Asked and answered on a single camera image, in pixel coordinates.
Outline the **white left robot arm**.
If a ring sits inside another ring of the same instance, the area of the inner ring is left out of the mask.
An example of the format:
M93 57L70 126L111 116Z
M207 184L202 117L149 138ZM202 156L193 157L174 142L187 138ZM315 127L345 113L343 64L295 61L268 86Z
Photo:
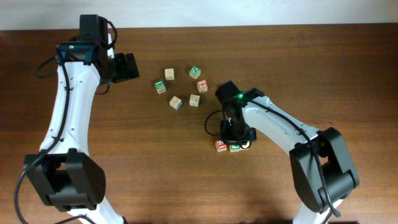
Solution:
M114 54L115 26L96 14L80 16L79 34L56 47L58 88L39 153L24 159L28 177L46 206L82 223L125 223L105 197L104 170L88 152L91 107L100 85L139 77L133 54Z

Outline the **red E elephant block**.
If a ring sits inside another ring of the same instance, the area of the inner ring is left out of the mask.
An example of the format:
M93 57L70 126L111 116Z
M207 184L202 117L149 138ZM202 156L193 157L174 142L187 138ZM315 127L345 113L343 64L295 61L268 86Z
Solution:
M215 146L218 152L226 151L228 149L228 146L221 140L217 140L215 142Z

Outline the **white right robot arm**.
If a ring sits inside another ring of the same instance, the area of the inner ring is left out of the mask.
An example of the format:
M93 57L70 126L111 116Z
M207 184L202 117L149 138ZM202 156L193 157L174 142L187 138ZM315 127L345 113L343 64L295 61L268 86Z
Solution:
M215 96L221 104L219 136L248 149L261 132L289 155L294 187L302 204L294 223L328 223L359 186L359 176L341 133L321 131L278 108L261 90L241 91L228 81Z

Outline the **pretzel picture wooden block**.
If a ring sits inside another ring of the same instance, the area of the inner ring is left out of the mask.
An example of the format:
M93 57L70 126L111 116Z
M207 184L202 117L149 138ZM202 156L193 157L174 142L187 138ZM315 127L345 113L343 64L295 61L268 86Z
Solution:
M246 144L242 144L240 146L241 150L248 150L251 146L251 143L248 141Z

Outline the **green V wooden block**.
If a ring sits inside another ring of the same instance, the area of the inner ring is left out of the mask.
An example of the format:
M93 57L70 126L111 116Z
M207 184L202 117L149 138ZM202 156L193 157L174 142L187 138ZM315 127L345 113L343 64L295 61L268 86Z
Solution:
M229 150L230 152L239 152L241 150L241 147L239 145L230 145Z

